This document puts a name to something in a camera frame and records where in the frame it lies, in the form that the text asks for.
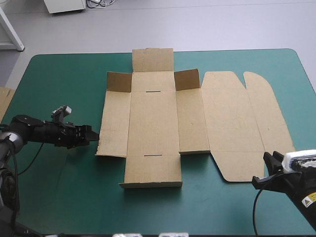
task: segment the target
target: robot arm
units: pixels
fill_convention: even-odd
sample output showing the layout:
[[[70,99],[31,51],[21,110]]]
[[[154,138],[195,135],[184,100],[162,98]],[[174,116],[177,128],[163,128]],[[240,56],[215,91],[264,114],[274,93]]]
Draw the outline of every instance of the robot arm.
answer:
[[[52,121],[41,121],[26,115],[15,116],[0,134],[0,236],[10,237],[15,227],[15,215],[19,210],[18,180],[8,166],[13,154],[18,153],[28,141],[51,143],[68,149],[89,145],[98,141],[99,134],[91,126],[76,126],[63,123],[71,113],[68,106],[62,106],[51,114]],[[20,233],[17,236],[39,236]]]
[[[258,190],[285,193],[316,230],[316,150],[265,153],[269,177],[253,177]]]

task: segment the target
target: white table leg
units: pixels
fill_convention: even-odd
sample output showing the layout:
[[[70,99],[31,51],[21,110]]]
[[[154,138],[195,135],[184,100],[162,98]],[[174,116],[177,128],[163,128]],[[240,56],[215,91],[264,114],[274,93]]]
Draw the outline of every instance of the white table leg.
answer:
[[[21,42],[20,38],[18,37],[17,33],[15,32],[14,28],[12,27],[11,23],[9,22],[8,18],[6,17],[1,7],[0,7],[0,25],[2,25],[4,31],[7,33],[10,40],[12,41],[12,44],[8,42],[3,42],[3,43],[0,42],[0,49],[16,48],[18,51],[23,51],[24,45]]]

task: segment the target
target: warning label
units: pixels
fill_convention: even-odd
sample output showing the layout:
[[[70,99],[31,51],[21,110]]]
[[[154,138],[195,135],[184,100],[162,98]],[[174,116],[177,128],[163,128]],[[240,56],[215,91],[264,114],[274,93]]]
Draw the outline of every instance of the warning label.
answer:
[[[316,202],[316,193],[309,194],[302,200],[302,204],[307,208]]]

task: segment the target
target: green table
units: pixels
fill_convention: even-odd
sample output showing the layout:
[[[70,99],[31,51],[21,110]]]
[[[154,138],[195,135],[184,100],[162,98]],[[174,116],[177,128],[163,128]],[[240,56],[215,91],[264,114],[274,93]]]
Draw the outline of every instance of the green table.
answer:
[[[275,91],[298,150],[315,148],[316,95],[297,54],[290,49],[175,52],[175,70],[244,71],[266,78]],[[67,104],[75,124],[100,130],[107,71],[131,72],[130,53],[38,55],[32,58],[4,122],[17,114],[50,119]],[[18,154],[24,169],[40,144]],[[123,158],[96,157],[97,142],[67,150],[45,144],[20,176],[18,221],[42,233],[142,233],[251,235],[250,183],[227,183],[210,155],[181,158],[183,187],[124,190]],[[260,234],[315,234],[284,194],[263,192],[257,208]]]

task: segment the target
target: cardboard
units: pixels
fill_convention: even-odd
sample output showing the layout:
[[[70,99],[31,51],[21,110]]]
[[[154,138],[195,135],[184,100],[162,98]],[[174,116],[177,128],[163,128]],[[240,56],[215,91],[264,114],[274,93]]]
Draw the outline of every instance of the cardboard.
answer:
[[[156,48],[133,50],[133,70],[108,73],[97,155],[126,157],[123,188],[180,187],[179,153],[209,152],[198,71]]]
[[[282,154],[295,151],[291,135],[269,83],[252,72],[243,74],[265,151]]]
[[[254,73],[173,71],[173,50],[133,50],[108,72],[97,155],[126,158],[123,188],[182,186],[180,154],[211,152],[227,181],[264,175],[263,153],[294,147],[273,90]]]
[[[269,83],[244,76],[247,89],[233,72],[207,72],[201,87],[211,153],[230,182],[263,177],[265,151],[295,150]]]
[[[10,105],[14,93],[15,90],[6,87],[0,87],[0,122],[2,121],[3,116]]]

